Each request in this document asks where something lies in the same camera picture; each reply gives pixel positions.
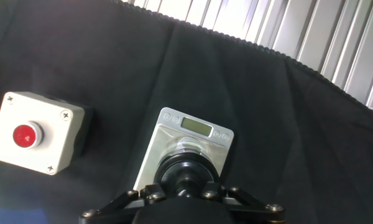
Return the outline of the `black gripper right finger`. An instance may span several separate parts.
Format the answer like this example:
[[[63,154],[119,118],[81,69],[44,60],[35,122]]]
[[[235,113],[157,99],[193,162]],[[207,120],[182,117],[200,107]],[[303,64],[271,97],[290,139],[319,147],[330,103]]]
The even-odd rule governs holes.
[[[227,189],[219,183],[208,182],[201,198],[221,204],[236,223],[285,224],[285,209],[281,205],[264,203],[240,187]]]

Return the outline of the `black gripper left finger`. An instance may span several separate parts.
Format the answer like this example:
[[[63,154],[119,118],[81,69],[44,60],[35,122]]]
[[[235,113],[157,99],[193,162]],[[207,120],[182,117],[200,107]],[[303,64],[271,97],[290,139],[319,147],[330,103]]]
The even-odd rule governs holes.
[[[128,190],[103,208],[83,212],[79,216],[79,224],[132,223],[140,209],[165,200],[166,197],[159,184],[146,185],[142,190]]]

